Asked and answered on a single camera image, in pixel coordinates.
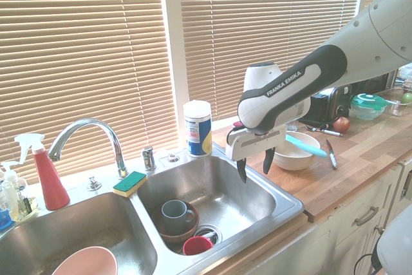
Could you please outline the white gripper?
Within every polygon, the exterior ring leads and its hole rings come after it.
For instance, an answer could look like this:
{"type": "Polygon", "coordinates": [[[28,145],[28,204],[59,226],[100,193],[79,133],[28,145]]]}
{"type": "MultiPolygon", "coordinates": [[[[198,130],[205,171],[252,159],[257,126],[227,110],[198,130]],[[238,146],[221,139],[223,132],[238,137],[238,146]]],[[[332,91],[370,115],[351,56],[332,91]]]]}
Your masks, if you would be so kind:
{"type": "Polygon", "coordinates": [[[263,173],[268,174],[274,159],[275,147],[281,145],[285,140],[285,124],[276,126],[263,135],[257,135],[244,126],[238,126],[232,128],[227,135],[225,155],[230,160],[237,161],[239,176],[242,182],[246,183],[246,158],[265,151],[263,173]]]}

